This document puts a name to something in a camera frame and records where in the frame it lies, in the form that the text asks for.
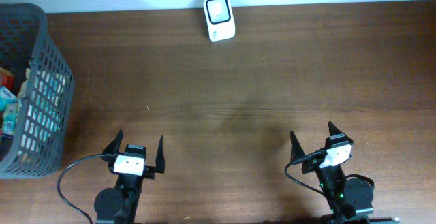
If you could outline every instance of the brown tabletop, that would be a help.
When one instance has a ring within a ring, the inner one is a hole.
[[[327,122],[354,139],[346,174],[375,181],[372,217],[436,219],[436,2],[234,8],[236,36],[210,43],[202,10],[51,14],[76,88],[63,165],[119,129],[166,173],[144,181],[139,223],[259,223],[328,214],[288,180],[290,130],[306,153]],[[312,186],[316,175],[290,174]],[[86,223],[58,197],[59,172],[0,181],[1,223]],[[116,176],[101,160],[62,190],[95,219]]]

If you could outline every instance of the black cable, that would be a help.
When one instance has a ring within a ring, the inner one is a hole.
[[[75,166],[78,163],[81,163],[83,161],[86,161],[88,159],[94,159],[94,158],[98,158],[98,157],[106,157],[106,156],[111,156],[111,157],[115,157],[116,155],[113,154],[97,154],[97,155],[91,155],[91,156],[87,156],[84,158],[81,158],[79,160],[77,160],[76,162],[72,163],[71,165],[69,165],[66,169],[63,170],[63,172],[61,173],[61,175],[59,176],[59,178],[57,179],[57,184],[56,184],[56,188],[57,188],[57,193],[59,194],[59,197],[61,197],[61,199],[67,203],[68,206],[72,207],[74,210],[78,211],[80,214],[83,214],[86,218],[88,218],[88,221],[90,224],[93,224],[93,220],[91,219],[91,217],[89,216],[89,214],[87,214],[85,211],[79,209],[77,206],[73,205],[70,201],[68,201],[68,199],[62,194],[61,192],[61,180],[63,175],[65,175],[65,173],[67,173],[68,170],[70,170],[73,166]]]
[[[304,187],[306,187],[306,188],[308,188],[308,189],[310,189],[310,190],[312,190],[312,191],[315,191],[315,192],[317,192],[317,193],[323,195],[323,196],[326,198],[326,196],[324,195],[324,193],[321,192],[320,190],[318,190],[318,189],[316,189],[316,188],[313,188],[313,187],[311,187],[311,186],[309,186],[309,185],[307,185],[307,184],[305,184],[305,183],[303,183],[303,182],[301,182],[301,181],[295,179],[294,177],[290,176],[289,173],[287,172],[287,169],[288,169],[291,165],[292,165],[292,164],[289,163],[289,164],[287,164],[286,167],[285,167],[285,175],[286,175],[289,179],[293,180],[295,183],[297,183],[297,184],[299,184],[299,185],[301,185],[301,186],[304,186]]]

